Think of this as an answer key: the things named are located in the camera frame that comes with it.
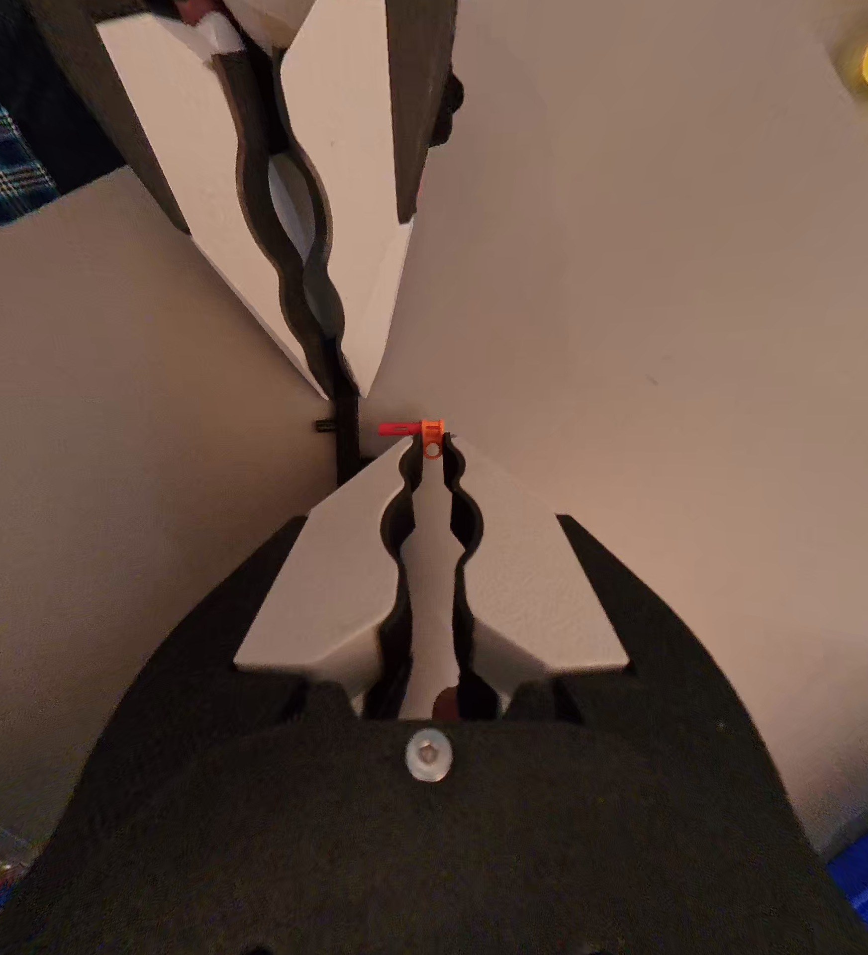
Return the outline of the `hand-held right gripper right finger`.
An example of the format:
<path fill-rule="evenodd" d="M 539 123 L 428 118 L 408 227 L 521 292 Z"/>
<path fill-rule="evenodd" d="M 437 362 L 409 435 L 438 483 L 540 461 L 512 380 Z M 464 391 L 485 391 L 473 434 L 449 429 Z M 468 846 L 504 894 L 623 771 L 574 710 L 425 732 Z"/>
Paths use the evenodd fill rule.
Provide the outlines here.
<path fill-rule="evenodd" d="M 444 436 L 442 460 L 463 548 L 452 618 L 460 717 L 496 719 L 528 683 L 624 670 L 629 655 L 554 510 L 465 438 Z"/>

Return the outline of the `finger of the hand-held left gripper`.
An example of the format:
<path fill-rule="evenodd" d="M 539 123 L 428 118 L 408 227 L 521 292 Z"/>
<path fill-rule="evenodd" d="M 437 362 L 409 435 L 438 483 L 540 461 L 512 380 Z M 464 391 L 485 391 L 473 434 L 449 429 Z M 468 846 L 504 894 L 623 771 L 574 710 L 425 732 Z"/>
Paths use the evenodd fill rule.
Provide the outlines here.
<path fill-rule="evenodd" d="M 280 80 L 291 133 L 325 209 L 341 355 L 366 396 L 388 344 L 414 227 L 399 221 L 396 205 L 385 2 L 314 2 Z"/>
<path fill-rule="evenodd" d="M 308 384 L 333 396 L 301 256 L 274 207 L 266 115 L 241 37 L 221 14 L 195 28 L 148 10 L 96 31 L 193 243 Z"/>

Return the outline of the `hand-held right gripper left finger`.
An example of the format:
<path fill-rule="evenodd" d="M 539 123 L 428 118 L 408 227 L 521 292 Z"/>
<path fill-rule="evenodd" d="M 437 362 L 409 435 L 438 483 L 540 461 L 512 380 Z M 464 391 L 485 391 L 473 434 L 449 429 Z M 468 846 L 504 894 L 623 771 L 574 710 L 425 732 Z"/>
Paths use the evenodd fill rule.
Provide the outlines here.
<path fill-rule="evenodd" d="M 413 668 L 403 544 L 423 471 L 404 437 L 313 508 L 235 656 L 239 670 L 336 683 L 368 719 L 400 715 Z"/>

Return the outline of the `black brick beam assembly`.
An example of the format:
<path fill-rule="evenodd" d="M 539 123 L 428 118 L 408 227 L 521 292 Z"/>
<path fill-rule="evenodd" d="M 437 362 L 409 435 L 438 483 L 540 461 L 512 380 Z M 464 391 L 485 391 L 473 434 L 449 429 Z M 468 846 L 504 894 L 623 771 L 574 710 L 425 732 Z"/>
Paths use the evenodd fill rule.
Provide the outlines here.
<path fill-rule="evenodd" d="M 327 369 L 332 391 L 332 415 L 337 421 L 334 437 L 335 474 L 337 487 L 343 486 L 361 470 L 359 402 L 360 393 L 337 349 L 335 340 L 325 349 Z"/>

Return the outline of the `grey desk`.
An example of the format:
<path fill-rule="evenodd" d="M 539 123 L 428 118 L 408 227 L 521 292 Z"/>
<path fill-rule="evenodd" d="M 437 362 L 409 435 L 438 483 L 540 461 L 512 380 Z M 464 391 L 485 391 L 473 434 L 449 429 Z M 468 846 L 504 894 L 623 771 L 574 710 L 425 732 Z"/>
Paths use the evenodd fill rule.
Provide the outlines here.
<path fill-rule="evenodd" d="M 809 838 L 868 825 L 868 2 L 465 2 L 363 405 L 432 414 L 703 639 Z M 0 821 L 332 490 L 324 404 L 130 169 L 0 230 Z"/>

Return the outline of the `dark blue clothing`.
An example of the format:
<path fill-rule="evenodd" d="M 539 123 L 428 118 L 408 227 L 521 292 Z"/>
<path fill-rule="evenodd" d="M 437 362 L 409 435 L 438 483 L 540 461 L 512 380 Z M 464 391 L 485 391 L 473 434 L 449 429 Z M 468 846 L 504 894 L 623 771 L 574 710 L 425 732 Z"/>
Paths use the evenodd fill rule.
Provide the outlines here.
<path fill-rule="evenodd" d="M 23 2 L 0 2 L 0 101 L 55 181 L 58 197 L 124 164 Z"/>

